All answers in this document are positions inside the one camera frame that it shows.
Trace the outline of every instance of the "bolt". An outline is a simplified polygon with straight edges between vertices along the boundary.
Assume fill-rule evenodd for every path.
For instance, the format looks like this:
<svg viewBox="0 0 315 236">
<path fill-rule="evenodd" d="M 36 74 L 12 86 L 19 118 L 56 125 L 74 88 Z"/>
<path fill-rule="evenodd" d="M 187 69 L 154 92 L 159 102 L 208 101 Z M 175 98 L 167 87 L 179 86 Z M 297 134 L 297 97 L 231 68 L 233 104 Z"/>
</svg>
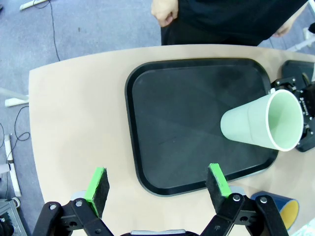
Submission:
<svg viewBox="0 0 315 236">
<path fill-rule="evenodd" d="M 82 206 L 82 201 L 81 201 L 81 200 L 77 201 L 77 202 L 75 203 L 75 205 L 76 205 L 77 207 Z"/>
<path fill-rule="evenodd" d="M 49 206 L 49 209 L 50 210 L 53 210 L 53 209 L 55 209 L 57 206 L 56 206 L 56 204 L 51 204 L 50 206 Z"/>
<path fill-rule="evenodd" d="M 266 199 L 265 197 L 261 197 L 261 198 L 260 198 L 260 202 L 261 202 L 261 203 L 267 203 L 267 199 Z"/>
<path fill-rule="evenodd" d="M 234 195 L 233 196 L 233 200 L 238 202 L 241 199 L 241 197 L 239 195 Z"/>
<path fill-rule="evenodd" d="M 94 233 L 96 233 L 97 235 L 100 235 L 101 232 L 102 232 L 101 229 L 96 229 L 96 230 L 94 231 Z"/>
</svg>

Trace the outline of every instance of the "black bracket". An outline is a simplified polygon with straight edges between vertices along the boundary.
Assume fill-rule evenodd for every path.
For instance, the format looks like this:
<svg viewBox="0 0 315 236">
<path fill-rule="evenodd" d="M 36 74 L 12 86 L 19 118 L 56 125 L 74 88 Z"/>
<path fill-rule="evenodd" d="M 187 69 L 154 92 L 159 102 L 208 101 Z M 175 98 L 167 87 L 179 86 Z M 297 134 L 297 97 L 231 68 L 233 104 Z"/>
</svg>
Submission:
<svg viewBox="0 0 315 236">
<path fill-rule="evenodd" d="M 222 171 L 210 164 L 207 188 L 216 215 L 200 236 L 226 236 L 234 225 L 244 225 L 252 236 L 288 236 L 277 206 L 270 196 L 255 200 L 246 195 L 230 193 L 225 197 L 227 182 Z"/>
<path fill-rule="evenodd" d="M 69 236 L 72 231 L 84 229 L 88 236 L 113 236 L 104 222 L 96 216 L 83 198 L 61 206 L 48 202 L 42 208 L 33 236 Z"/>
</svg>

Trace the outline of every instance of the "black tray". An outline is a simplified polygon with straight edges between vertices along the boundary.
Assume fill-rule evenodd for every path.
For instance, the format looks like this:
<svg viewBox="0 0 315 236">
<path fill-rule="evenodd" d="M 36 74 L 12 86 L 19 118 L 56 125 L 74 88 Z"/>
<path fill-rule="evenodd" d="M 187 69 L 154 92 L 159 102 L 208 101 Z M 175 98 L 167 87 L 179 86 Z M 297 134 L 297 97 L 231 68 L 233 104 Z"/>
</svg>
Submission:
<svg viewBox="0 0 315 236">
<path fill-rule="evenodd" d="M 143 64 L 126 82 L 136 172 L 158 195 L 205 187 L 210 163 L 227 180 L 261 171 L 278 151 L 234 142 L 221 133 L 222 115 L 270 90 L 265 70 L 251 59 L 186 59 Z"/>
</svg>

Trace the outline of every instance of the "green foam pad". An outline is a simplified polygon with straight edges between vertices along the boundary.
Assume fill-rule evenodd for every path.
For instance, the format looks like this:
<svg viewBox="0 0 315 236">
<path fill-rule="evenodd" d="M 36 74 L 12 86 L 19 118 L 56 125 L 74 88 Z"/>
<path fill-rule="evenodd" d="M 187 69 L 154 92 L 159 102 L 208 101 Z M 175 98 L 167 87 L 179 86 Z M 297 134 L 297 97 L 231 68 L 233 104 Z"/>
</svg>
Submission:
<svg viewBox="0 0 315 236">
<path fill-rule="evenodd" d="M 99 218 L 102 217 L 108 191 L 109 183 L 107 171 L 103 167 L 98 167 L 94 172 L 84 198 L 91 205 L 92 209 Z"/>
<path fill-rule="evenodd" d="M 219 164 L 211 163 L 209 165 L 206 185 L 212 204 L 218 212 L 225 198 L 232 193 Z"/>
<path fill-rule="evenodd" d="M 214 177 L 216 178 L 216 181 L 218 183 L 221 195 L 224 197 L 228 197 L 232 193 L 232 191 L 227 184 L 227 181 L 224 177 L 224 174 L 223 174 L 219 164 L 218 163 L 211 163 L 209 165 L 209 168 L 211 169 L 211 172 L 213 173 Z"/>
</svg>

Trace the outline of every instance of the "blue and yellow object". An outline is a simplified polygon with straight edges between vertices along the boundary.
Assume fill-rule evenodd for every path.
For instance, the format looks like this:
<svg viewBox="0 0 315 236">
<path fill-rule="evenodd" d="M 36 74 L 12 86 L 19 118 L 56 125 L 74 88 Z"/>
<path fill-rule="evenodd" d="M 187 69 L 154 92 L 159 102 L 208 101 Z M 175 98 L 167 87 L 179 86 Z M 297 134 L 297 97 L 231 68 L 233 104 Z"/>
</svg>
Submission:
<svg viewBox="0 0 315 236">
<path fill-rule="evenodd" d="M 261 191 L 261 192 L 253 194 L 251 196 L 251 199 L 255 200 L 256 197 L 261 196 L 261 195 L 268 195 L 272 197 L 272 199 L 274 200 L 278 208 L 280 216 L 284 222 L 286 230 L 289 230 L 291 226 L 293 225 L 293 223 L 295 222 L 299 213 L 298 201 L 292 198 L 287 198 L 284 196 L 268 193 L 265 191 Z"/>
</svg>

